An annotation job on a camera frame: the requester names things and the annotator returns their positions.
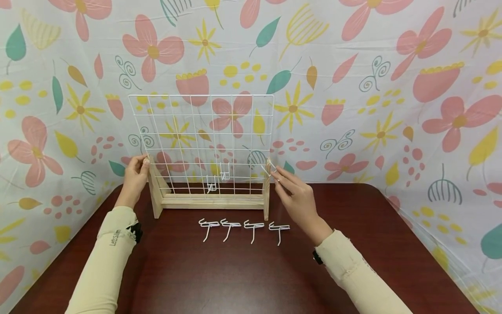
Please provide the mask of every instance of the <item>white wire grid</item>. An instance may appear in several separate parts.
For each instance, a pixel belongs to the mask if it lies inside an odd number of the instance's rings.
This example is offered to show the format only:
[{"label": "white wire grid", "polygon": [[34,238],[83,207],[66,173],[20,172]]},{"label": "white wire grid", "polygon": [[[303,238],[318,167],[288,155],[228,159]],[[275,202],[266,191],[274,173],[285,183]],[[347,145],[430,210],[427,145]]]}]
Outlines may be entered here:
[{"label": "white wire grid", "polygon": [[[238,97],[251,98],[251,109],[245,115],[236,112],[235,107],[238,105],[234,101],[245,99]],[[204,98],[207,101],[203,106],[193,105],[192,99]],[[227,101],[232,112],[228,115],[216,114],[212,106],[214,100]],[[140,133],[141,145],[154,161],[152,165],[164,169],[159,177],[168,183],[176,199],[201,199],[201,194],[204,195],[202,199],[215,199],[215,194],[218,195],[216,198],[221,199],[223,194],[227,197],[233,194],[232,199],[249,200],[262,194],[263,181],[268,176],[263,169],[266,168],[272,143],[273,95],[131,94],[129,103]],[[255,132],[254,128],[257,114],[261,117],[258,119],[263,119],[265,123],[265,128],[259,132]],[[215,131],[209,127],[215,119],[225,117],[230,118],[230,124],[224,130]],[[234,136],[234,120],[242,125],[242,133],[238,133],[240,138]],[[167,130],[161,132],[159,125],[164,124]],[[146,147],[144,143],[148,143],[152,136],[158,141],[157,144]],[[161,137],[167,138],[167,142],[171,141],[171,146]],[[224,158],[222,152],[230,158]],[[169,158],[164,157],[164,162],[161,162],[157,158],[159,153]],[[180,171],[180,167],[184,167],[185,171]]]}]

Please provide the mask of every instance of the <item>beige sleeve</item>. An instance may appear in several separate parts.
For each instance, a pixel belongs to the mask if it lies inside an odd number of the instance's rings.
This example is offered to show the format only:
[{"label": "beige sleeve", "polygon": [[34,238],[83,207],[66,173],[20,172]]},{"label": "beige sleeve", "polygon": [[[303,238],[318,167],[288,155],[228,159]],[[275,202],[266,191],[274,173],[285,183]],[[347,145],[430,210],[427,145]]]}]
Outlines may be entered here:
[{"label": "beige sleeve", "polygon": [[361,314],[411,314],[342,232],[335,230],[316,252]]},{"label": "beige sleeve", "polygon": [[126,228],[137,222],[130,207],[118,206],[106,214],[65,314],[115,313],[122,273],[136,245]]}]

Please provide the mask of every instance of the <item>wooden stand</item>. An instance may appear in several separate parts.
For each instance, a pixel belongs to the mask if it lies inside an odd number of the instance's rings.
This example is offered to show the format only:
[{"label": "wooden stand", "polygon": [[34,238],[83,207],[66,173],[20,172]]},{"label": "wooden stand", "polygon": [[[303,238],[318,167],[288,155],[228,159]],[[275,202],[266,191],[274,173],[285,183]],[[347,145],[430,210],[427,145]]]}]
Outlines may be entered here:
[{"label": "wooden stand", "polygon": [[[266,170],[270,173],[270,159]],[[269,220],[270,177],[266,174],[262,194],[250,194],[249,199],[242,199],[243,194],[180,194],[171,193],[170,187],[155,165],[150,165],[148,185],[152,197],[154,218],[158,219],[162,209],[218,209],[218,210],[263,210],[264,220]]]}]

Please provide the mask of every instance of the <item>yellow dot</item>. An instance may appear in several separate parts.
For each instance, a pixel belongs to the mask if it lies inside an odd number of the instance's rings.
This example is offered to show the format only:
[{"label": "yellow dot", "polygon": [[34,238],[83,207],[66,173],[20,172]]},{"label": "yellow dot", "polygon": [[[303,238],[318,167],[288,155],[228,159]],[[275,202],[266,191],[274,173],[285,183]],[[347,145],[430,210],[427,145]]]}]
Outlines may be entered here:
[{"label": "yellow dot", "polygon": [[5,112],[5,117],[8,119],[12,119],[16,116],[16,112],[12,109],[9,109]]},{"label": "yellow dot", "polygon": [[443,226],[443,225],[438,225],[438,230],[439,230],[439,232],[444,233],[444,234],[450,233],[450,231],[448,230],[448,227]]},{"label": "yellow dot", "polygon": [[497,87],[497,82],[495,81],[490,81],[484,85],[484,89],[494,89],[495,87]]},{"label": "yellow dot", "polygon": [[475,78],[472,79],[472,83],[473,84],[478,84],[479,82],[481,82],[481,80],[483,80],[483,77],[477,76],[477,77],[475,77]]},{"label": "yellow dot", "polygon": [[32,83],[30,81],[22,81],[21,83],[19,83],[19,87],[22,89],[22,90],[30,90],[32,88]]},{"label": "yellow dot", "polygon": [[438,218],[441,219],[441,220],[444,220],[446,222],[450,221],[450,217],[448,217],[447,215],[439,214]]},{"label": "yellow dot", "polygon": [[457,224],[451,224],[450,225],[450,228],[453,230],[453,231],[456,231],[456,232],[462,232],[462,228],[457,225]]},{"label": "yellow dot", "polygon": [[461,237],[456,237],[455,240],[457,240],[457,242],[460,243],[460,244],[467,245],[467,241],[465,241]]},{"label": "yellow dot", "polygon": [[372,105],[374,105],[375,103],[377,103],[379,101],[380,101],[380,96],[379,95],[371,96],[368,99],[368,101],[366,102],[366,106],[372,106]]},{"label": "yellow dot", "polygon": [[428,207],[422,207],[420,209],[420,211],[422,212],[422,215],[424,215],[425,217],[433,217],[434,216],[434,211]]},{"label": "yellow dot", "polygon": [[225,74],[226,77],[234,77],[237,75],[237,72],[238,72],[238,70],[235,65],[228,65],[223,70],[223,74]]},{"label": "yellow dot", "polygon": [[18,103],[18,105],[24,106],[30,103],[30,98],[26,95],[21,95],[16,98],[16,102]]}]

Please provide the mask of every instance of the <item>left hand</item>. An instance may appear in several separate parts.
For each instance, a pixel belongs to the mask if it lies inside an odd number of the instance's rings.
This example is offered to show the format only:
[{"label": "left hand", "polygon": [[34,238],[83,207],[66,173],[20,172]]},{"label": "left hand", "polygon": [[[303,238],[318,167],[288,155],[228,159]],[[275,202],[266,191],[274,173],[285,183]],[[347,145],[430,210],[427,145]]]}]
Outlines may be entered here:
[{"label": "left hand", "polygon": [[134,208],[145,184],[147,184],[150,160],[147,155],[135,156],[125,169],[124,184],[115,206]]}]

